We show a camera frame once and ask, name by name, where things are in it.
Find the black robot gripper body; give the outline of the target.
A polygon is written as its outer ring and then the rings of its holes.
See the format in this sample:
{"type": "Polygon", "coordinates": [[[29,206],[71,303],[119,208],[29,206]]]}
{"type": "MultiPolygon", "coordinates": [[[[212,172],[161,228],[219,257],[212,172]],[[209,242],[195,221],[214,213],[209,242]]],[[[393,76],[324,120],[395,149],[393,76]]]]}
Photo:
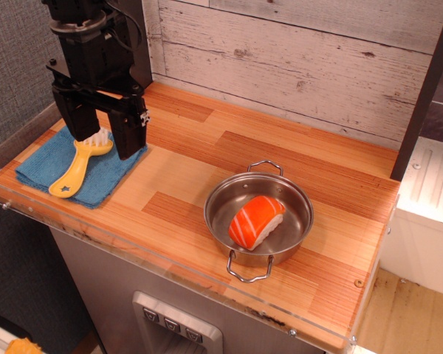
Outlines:
{"type": "Polygon", "coordinates": [[[84,103],[80,94],[89,94],[96,106],[106,101],[100,93],[120,95],[136,107],[145,105],[143,87],[131,76],[134,55],[128,49],[129,37],[123,42],[115,32],[98,34],[83,41],[81,38],[61,38],[63,55],[51,58],[47,68],[53,74],[52,93],[57,106],[75,107],[84,103]]]}

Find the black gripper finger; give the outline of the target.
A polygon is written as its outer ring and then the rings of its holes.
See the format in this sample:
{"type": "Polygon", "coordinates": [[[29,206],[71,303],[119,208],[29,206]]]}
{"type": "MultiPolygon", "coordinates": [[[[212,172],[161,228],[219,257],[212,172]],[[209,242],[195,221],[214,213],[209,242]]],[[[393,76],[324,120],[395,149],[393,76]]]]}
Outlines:
{"type": "Polygon", "coordinates": [[[121,160],[146,147],[148,111],[141,96],[124,97],[108,112],[111,132],[121,160]]]}
{"type": "Polygon", "coordinates": [[[78,92],[53,87],[52,93],[58,110],[75,140],[82,142],[100,130],[95,109],[82,101],[78,92]]]}

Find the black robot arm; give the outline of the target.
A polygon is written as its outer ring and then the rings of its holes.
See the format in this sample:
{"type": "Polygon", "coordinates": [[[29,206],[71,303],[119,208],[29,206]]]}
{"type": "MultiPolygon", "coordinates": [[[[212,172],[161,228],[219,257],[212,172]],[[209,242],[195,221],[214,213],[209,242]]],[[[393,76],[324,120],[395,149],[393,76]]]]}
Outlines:
{"type": "Polygon", "coordinates": [[[100,129],[107,113],[119,157],[146,144],[147,108],[142,98],[152,83],[142,8],[124,1],[45,1],[63,57],[47,65],[55,104],[79,142],[100,129]]]}

